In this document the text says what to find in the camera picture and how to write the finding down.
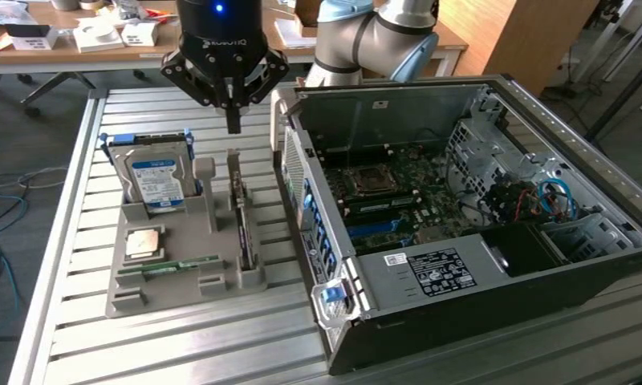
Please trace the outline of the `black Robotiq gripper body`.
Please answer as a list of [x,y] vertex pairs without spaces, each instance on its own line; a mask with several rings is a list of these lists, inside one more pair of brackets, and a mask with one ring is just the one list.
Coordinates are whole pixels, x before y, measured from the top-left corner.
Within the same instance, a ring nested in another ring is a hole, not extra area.
[[216,83],[247,77],[268,51],[260,1],[177,1],[180,52]]

